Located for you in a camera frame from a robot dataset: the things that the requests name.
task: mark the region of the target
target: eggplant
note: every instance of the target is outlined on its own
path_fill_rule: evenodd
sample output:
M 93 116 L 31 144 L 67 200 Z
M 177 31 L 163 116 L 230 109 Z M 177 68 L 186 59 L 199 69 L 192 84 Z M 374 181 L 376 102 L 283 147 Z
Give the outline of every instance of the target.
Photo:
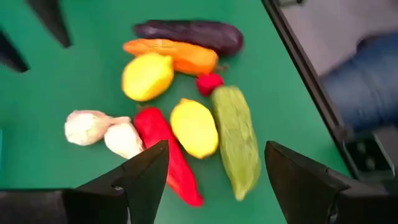
M 219 56 L 232 55 L 243 46 L 243 35 L 235 27 L 216 21 L 150 20 L 134 26 L 145 39 L 169 39 L 214 50 Z

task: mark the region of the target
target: green cucumber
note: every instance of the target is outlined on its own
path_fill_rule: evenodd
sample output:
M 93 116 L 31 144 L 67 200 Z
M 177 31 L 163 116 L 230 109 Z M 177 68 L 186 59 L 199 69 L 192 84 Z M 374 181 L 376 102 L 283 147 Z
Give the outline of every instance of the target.
M 236 200 L 242 201 L 259 179 L 259 147 L 250 109 L 236 86 L 221 86 L 211 94 L 220 136 L 220 152 Z

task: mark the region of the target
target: orange carrot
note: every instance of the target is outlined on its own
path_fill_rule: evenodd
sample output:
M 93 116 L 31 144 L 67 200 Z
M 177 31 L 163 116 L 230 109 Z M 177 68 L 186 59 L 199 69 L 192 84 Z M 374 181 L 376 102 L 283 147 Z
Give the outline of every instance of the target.
M 132 40 L 125 43 L 123 49 L 133 55 L 148 52 L 170 55 L 174 61 L 174 69 L 195 77 L 211 73 L 218 62 L 214 50 L 167 39 Z

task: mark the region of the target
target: blue jeans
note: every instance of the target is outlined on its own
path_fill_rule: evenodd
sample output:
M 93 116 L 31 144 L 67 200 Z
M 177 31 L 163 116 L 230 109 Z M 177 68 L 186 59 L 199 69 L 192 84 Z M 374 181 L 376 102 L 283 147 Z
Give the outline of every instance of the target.
M 321 84 L 355 131 L 398 123 L 398 31 L 373 38 Z

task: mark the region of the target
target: red pepper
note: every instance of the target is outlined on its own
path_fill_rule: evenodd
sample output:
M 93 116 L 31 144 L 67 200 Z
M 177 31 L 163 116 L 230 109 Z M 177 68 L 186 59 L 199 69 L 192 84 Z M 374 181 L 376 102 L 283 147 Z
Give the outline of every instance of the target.
M 202 206 L 204 199 L 198 192 L 193 172 L 185 161 L 177 139 L 162 112 L 154 107 L 143 109 L 134 118 L 134 125 L 146 148 L 152 147 L 160 140 L 169 141 L 168 185 L 189 205 Z
M 218 86 L 224 85 L 224 80 L 219 74 L 210 73 L 197 78 L 197 88 L 203 96 L 209 96 Z

